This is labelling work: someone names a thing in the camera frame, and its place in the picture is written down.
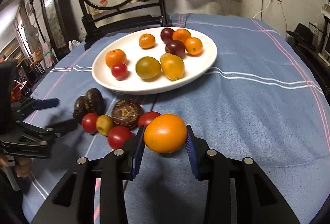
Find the person's left hand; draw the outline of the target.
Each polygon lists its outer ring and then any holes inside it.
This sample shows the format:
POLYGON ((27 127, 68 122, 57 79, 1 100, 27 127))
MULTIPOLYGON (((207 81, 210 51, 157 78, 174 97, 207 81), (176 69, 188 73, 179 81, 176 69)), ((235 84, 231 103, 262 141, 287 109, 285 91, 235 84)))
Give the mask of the person's left hand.
MULTIPOLYGON (((32 159, 24 157, 15 157, 15 160, 15 173, 17 177, 27 177, 31 173, 32 159)), ((3 154, 1 154, 0 157, 0 166, 2 171, 5 171, 4 167, 8 167, 8 159, 3 154)))

